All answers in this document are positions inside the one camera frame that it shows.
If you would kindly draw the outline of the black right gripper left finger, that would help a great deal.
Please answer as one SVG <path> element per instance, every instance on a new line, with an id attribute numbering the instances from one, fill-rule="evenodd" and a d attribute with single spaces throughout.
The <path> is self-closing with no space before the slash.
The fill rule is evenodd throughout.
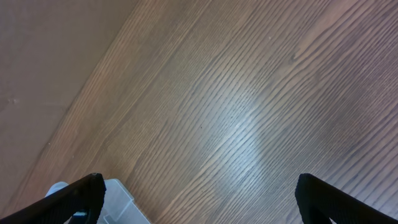
<path id="1" fill-rule="evenodd" d="M 28 207 L 1 219 L 1 223 L 96 224 L 104 204 L 106 186 L 100 173 L 92 173 Z"/>

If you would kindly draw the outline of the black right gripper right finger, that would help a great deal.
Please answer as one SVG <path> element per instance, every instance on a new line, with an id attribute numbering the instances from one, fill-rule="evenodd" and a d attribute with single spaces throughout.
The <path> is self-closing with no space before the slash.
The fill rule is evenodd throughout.
<path id="1" fill-rule="evenodd" d="M 312 174 L 299 175 L 295 198 L 304 224 L 397 224 L 396 219 L 373 209 Z"/>

